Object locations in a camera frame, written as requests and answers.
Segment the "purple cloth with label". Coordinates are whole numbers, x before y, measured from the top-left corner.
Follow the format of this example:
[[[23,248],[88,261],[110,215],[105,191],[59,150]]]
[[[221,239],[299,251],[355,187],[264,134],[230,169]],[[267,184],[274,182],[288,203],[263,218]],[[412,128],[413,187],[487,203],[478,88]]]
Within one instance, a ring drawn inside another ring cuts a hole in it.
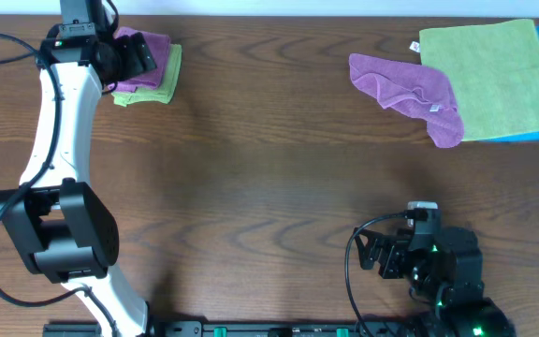
[[[165,74],[170,52],[170,37],[120,27],[112,44],[120,56],[120,70],[109,88],[134,92],[138,87],[157,88]]]

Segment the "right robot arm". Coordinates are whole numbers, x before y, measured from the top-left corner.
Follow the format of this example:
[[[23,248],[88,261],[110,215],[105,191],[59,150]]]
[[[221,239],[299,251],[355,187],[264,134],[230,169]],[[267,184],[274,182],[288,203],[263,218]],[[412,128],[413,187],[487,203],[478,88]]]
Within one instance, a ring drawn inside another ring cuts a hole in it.
[[[461,227],[401,229],[354,236],[360,267],[379,265],[384,279],[406,279],[409,296],[429,306],[408,318],[395,336],[513,337],[514,325],[484,295],[483,255],[476,235]]]

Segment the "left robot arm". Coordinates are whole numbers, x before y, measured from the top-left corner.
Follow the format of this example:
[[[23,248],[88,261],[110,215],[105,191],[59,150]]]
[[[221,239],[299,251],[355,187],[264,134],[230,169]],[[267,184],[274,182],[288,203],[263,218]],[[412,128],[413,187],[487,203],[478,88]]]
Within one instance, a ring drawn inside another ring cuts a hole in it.
[[[118,226],[90,186],[91,133],[103,90],[156,69],[141,33],[47,37],[37,52],[41,108],[19,186],[0,191],[4,225],[32,274],[78,295],[103,336],[146,336],[149,306],[117,260]]]

